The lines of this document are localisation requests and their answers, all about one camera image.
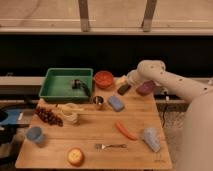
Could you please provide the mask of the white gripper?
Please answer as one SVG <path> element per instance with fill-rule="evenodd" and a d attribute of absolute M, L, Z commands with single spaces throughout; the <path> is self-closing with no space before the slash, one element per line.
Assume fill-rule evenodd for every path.
<path fill-rule="evenodd" d="M 127 83 L 131 86 L 137 86 L 143 81 L 144 79 L 136 70 L 132 70 L 127 74 Z"/>

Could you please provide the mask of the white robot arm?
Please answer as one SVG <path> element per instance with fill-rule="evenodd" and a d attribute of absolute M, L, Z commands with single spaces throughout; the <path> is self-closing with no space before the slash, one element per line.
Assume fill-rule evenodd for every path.
<path fill-rule="evenodd" d="M 127 74 L 132 85 L 148 80 L 189 103 L 176 171 L 213 171 L 213 86 L 167 72 L 160 60 L 142 60 Z"/>

